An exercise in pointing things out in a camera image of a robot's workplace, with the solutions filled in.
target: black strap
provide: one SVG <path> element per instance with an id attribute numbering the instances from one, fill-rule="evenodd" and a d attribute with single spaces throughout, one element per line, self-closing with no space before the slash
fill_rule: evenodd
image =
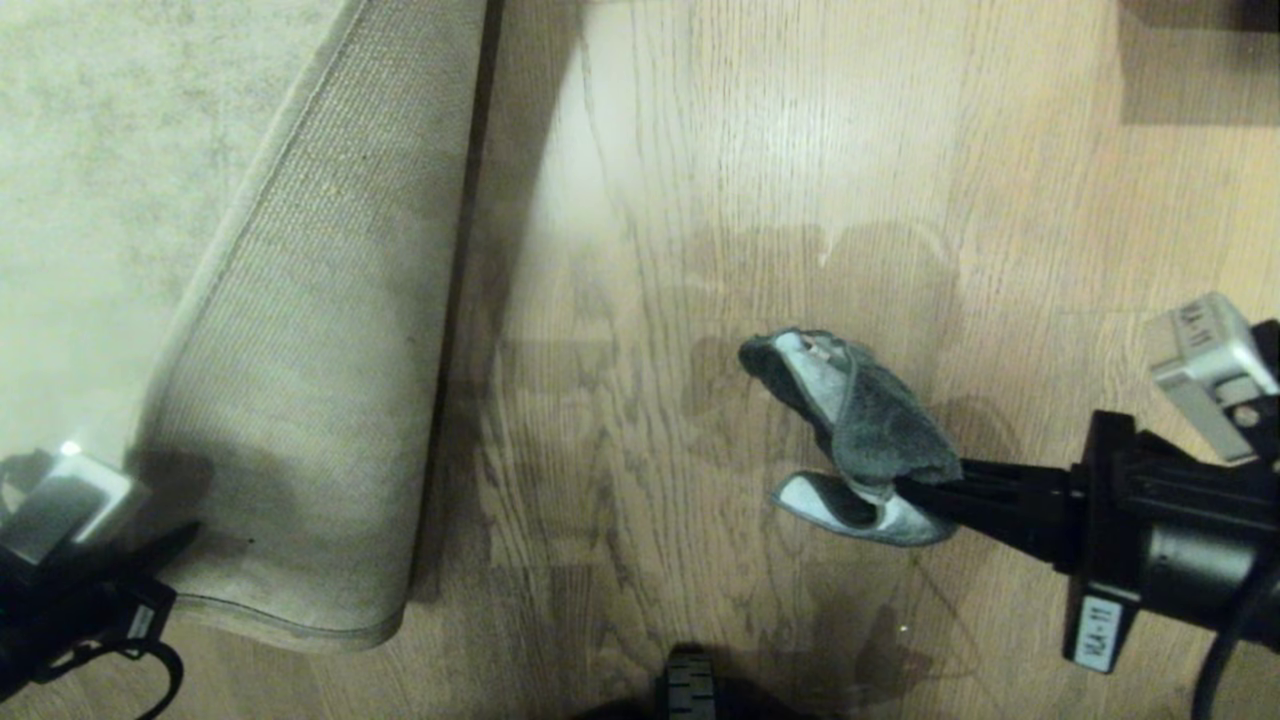
<path id="1" fill-rule="evenodd" d="M 182 665 L 182 657 L 178 656 L 178 652 L 160 641 L 137 638 L 115 641 L 97 647 L 82 644 L 72 651 L 72 657 L 69 660 L 60 665 L 46 667 L 32 679 L 40 684 L 50 683 L 77 667 L 83 667 L 99 657 L 111 655 L 113 652 L 138 653 L 137 657 L 129 655 L 128 657 L 131 660 L 138 660 L 143 655 L 150 655 L 159 660 L 164 665 L 165 670 L 169 671 L 169 692 L 166 692 L 165 696 L 160 698 L 160 702 L 157 702 L 151 710 L 138 715 L 138 720 L 155 720 L 169 707 L 173 698 L 178 697 L 178 691 L 182 689 L 182 679 L 186 674 Z"/>

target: towel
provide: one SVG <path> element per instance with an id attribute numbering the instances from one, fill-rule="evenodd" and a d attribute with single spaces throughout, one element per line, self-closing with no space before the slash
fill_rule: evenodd
<path id="1" fill-rule="evenodd" d="M 785 329 L 746 341 L 742 368 L 813 425 L 840 477 L 799 471 L 773 502 L 828 530 L 893 546 L 951 537 L 955 524 L 915 507 L 897 478 L 963 477 L 960 457 L 915 395 L 872 352 L 824 331 Z"/>

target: white label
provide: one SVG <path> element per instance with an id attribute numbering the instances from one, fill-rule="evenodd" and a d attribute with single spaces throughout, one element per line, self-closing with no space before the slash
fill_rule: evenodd
<path id="1" fill-rule="evenodd" d="M 151 610 L 146 605 L 140 605 L 138 611 L 133 614 L 133 624 L 129 625 L 131 641 L 147 637 L 147 632 L 151 630 L 151 620 L 156 616 L 156 611 Z"/>
<path id="2" fill-rule="evenodd" d="M 1115 661 L 1116 635 L 1124 609 L 1119 602 L 1085 596 L 1080 609 L 1080 629 L 1075 634 L 1075 664 L 1098 673 L 1110 673 Z"/>

